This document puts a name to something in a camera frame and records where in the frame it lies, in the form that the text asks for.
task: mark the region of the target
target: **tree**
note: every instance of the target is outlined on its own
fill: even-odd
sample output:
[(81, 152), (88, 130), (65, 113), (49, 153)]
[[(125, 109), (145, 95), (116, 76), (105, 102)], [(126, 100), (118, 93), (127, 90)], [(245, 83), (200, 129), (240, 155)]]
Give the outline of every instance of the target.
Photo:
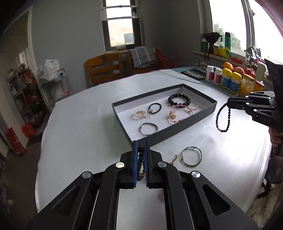
[[(220, 35), (223, 36), (223, 42), (225, 38), (225, 32), (221, 27), (219, 27), (218, 23), (213, 23), (213, 31), (220, 33)], [(231, 52), (240, 54), (242, 56), (245, 56), (245, 52), (241, 48), (241, 41), (235, 36), (235, 34), (231, 34)]]

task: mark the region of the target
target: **blue gripper pad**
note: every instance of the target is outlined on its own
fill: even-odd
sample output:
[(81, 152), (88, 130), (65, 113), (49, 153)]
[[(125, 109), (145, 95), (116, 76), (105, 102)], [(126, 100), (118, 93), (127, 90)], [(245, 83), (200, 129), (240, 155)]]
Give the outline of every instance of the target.
[(145, 182), (149, 186), (149, 170), (148, 170), (148, 157), (147, 157), (147, 143), (144, 142), (144, 167), (145, 167)]
[(137, 186), (137, 175), (138, 175), (138, 142), (135, 143), (135, 152), (134, 152), (134, 164), (133, 164), (133, 186)]

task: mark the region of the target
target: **curtain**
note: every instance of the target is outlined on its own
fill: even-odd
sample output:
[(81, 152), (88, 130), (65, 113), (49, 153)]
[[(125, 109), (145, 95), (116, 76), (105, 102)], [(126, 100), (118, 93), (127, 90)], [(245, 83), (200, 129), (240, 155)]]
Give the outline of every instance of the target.
[(270, 16), (281, 36), (283, 37), (283, 1), (255, 0)]

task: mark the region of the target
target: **blue label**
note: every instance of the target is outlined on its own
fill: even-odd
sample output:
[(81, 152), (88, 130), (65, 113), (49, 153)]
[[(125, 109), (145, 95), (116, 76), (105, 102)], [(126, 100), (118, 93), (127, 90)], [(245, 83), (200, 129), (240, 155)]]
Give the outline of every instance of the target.
[(229, 86), (229, 89), (233, 92), (238, 92), (239, 91), (239, 87), (240, 87), (240, 84), (234, 82), (234, 81), (231, 81), (230, 82), (230, 86)]
[(221, 77), (221, 83), (220, 84), (224, 87), (229, 88), (230, 81), (231, 81), (231, 78)]

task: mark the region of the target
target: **pink bracelet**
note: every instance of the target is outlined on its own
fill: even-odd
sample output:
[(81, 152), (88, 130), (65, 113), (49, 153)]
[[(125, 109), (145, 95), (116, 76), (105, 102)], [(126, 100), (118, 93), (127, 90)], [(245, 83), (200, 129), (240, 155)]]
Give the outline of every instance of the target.
[(174, 123), (177, 123), (177, 122), (180, 122), (180, 121), (184, 120), (184, 118), (183, 118), (183, 119), (179, 119), (178, 121), (173, 121), (174, 119), (176, 119), (176, 115), (174, 114), (174, 113), (176, 112), (176, 111), (174, 110), (174, 108), (176, 108), (176, 107), (187, 108), (188, 111), (187, 111), (186, 113), (192, 113), (192, 114), (193, 114), (193, 111), (196, 110), (196, 108), (198, 107), (198, 105), (196, 105), (196, 106), (193, 107), (193, 108), (189, 108), (189, 107), (186, 106), (186, 105), (175, 105), (175, 106), (173, 106), (172, 109), (171, 109), (171, 111), (170, 111), (170, 113), (169, 113), (169, 120), (170, 120), (171, 122), (174, 122)]

